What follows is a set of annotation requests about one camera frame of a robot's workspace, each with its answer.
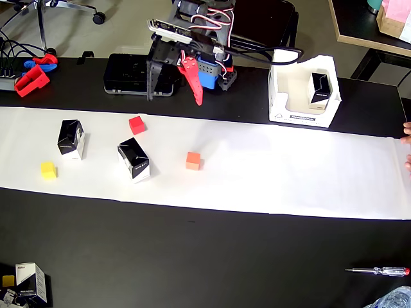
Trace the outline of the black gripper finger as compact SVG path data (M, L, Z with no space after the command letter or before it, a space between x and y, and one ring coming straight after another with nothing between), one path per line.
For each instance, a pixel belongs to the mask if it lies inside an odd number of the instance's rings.
M155 87L161 73L161 63L155 62L153 60L148 60L146 62L146 68L146 94L147 100L151 101L153 99Z

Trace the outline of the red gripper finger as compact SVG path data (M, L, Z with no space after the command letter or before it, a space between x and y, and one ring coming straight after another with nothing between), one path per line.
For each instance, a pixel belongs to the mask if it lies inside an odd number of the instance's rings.
M196 58L193 58L192 56L182 57L177 68L188 81L189 86L193 91L196 104L201 106L203 102L203 87L198 76L198 64Z

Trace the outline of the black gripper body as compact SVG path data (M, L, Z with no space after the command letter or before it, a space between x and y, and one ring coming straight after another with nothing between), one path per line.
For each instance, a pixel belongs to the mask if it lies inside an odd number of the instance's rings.
M154 63L176 65L181 55L181 51L196 53L198 42L192 41L189 44L175 41L154 40L148 54L148 66Z

